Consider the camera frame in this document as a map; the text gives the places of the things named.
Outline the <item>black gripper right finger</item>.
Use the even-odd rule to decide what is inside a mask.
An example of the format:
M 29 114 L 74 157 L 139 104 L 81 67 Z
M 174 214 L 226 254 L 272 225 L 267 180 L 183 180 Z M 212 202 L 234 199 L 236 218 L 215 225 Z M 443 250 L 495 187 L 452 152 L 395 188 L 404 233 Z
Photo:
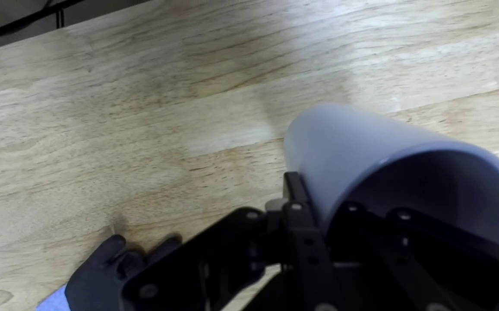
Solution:
M 499 311 L 499 244 L 455 225 L 345 202 L 326 240 L 345 311 Z

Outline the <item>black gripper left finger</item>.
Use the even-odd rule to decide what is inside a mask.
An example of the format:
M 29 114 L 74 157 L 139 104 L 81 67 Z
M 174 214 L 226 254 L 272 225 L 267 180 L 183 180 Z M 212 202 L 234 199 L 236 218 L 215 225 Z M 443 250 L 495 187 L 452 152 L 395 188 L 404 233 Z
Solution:
M 281 271 L 250 309 L 340 311 L 338 282 L 298 173 L 278 211 L 240 207 L 129 280 L 134 311 L 221 311 L 271 264 Z

